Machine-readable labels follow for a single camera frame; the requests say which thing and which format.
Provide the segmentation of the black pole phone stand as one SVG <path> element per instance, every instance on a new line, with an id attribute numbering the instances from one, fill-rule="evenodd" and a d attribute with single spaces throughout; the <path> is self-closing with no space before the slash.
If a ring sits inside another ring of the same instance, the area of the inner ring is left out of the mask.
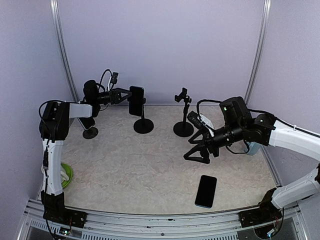
<path id="1" fill-rule="evenodd" d="M 154 129 L 154 123 L 150 119 L 145 118 L 145 103 L 146 98 L 144 97 L 142 100 L 141 119 L 137 120 L 133 125 L 134 131 L 139 134 L 148 134 Z"/>
<path id="2" fill-rule="evenodd" d="M 194 127 L 191 123 L 187 122 L 187 114 L 189 112 L 190 103 L 192 99 L 188 95 L 188 90 L 186 88 L 182 88 L 182 91 L 179 95 L 174 96 L 174 100 L 179 103 L 181 100 L 184 102 L 183 108 L 183 120 L 177 122 L 173 126 L 173 132 L 179 137 L 190 137 L 194 133 Z"/>

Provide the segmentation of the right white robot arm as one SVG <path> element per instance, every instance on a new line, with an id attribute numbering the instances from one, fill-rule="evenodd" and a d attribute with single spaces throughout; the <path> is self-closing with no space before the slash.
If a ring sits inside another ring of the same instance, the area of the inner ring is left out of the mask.
<path id="1" fill-rule="evenodd" d="M 241 96 L 219 101 L 218 104 L 224 117 L 224 126 L 219 129 L 214 129 L 212 122 L 198 110 L 188 114 L 187 119 L 198 132 L 189 139 L 194 147 L 183 156 L 185 160 L 209 164 L 210 155 L 218 157 L 220 148 L 228 148 L 239 141 L 243 141 L 245 145 L 258 143 L 280 147 L 317 161 L 320 159 L 318 133 L 289 124 L 262 110 L 256 110 L 257 117 L 252 117 L 253 110 L 247 108 Z M 255 216 L 260 222 L 266 222 L 275 214 L 276 209 L 282 209 L 319 191 L 320 169 L 317 167 L 290 184 L 269 190 L 260 202 Z"/>

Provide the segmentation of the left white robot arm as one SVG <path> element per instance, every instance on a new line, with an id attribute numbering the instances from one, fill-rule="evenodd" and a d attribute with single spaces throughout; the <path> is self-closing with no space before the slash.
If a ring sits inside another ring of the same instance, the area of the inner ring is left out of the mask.
<path id="1" fill-rule="evenodd" d="M 41 200 L 63 194 L 61 183 L 61 156 L 64 141 L 68 136 L 70 119 L 83 119 L 85 130 L 95 125 L 101 105 L 116 105 L 129 99 L 133 93 L 123 88 L 99 91 L 101 84 L 89 80 L 84 84 L 84 98 L 78 102 L 48 100 L 38 109 L 39 132 L 43 146 L 43 184 Z"/>

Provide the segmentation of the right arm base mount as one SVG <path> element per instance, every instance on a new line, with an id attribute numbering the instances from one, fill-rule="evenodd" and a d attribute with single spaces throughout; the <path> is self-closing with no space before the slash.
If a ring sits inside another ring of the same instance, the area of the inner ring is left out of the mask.
<path id="1" fill-rule="evenodd" d="M 258 208 L 238 213 L 242 228 L 268 223 L 283 217 L 283 210 L 272 204 L 272 195 L 275 190 L 276 188 L 272 188 L 266 192 L 263 199 L 258 203 Z"/>

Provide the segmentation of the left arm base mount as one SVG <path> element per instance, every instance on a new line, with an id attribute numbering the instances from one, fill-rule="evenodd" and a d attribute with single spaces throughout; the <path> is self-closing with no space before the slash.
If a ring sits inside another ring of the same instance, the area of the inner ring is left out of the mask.
<path id="1" fill-rule="evenodd" d="M 87 219 L 84 211 L 66 208 L 65 195 L 54 195 L 41 191 L 41 202 L 44 206 L 43 218 L 48 221 L 83 229 Z"/>

